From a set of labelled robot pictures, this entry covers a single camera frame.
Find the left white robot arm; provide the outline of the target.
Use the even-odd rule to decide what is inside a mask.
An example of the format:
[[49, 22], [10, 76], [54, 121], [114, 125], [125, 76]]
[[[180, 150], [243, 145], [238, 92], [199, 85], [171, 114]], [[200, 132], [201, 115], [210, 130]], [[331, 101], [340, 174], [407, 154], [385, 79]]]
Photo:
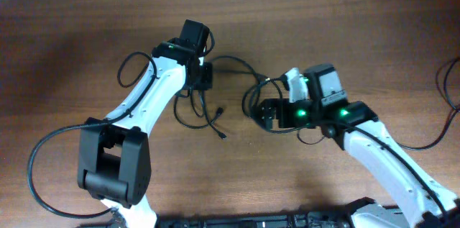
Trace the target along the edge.
[[78, 186], [107, 206], [106, 227], [154, 227], [156, 213], [146, 192], [152, 169], [149, 135], [167, 103], [207, 74], [203, 58], [210, 29], [186, 20], [180, 36], [161, 42], [147, 56], [139, 83], [105, 119], [88, 118], [80, 132]]

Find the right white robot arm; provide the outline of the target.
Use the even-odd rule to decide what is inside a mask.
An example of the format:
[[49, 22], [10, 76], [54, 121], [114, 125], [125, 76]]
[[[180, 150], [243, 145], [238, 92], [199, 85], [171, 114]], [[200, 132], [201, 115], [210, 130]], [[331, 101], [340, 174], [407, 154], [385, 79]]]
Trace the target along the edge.
[[360, 162], [391, 195], [410, 227], [458, 227], [459, 196], [430, 177], [364, 102], [350, 102], [330, 63], [266, 78], [256, 89], [281, 82], [285, 98], [249, 101], [250, 117], [265, 131], [282, 134], [320, 128]]

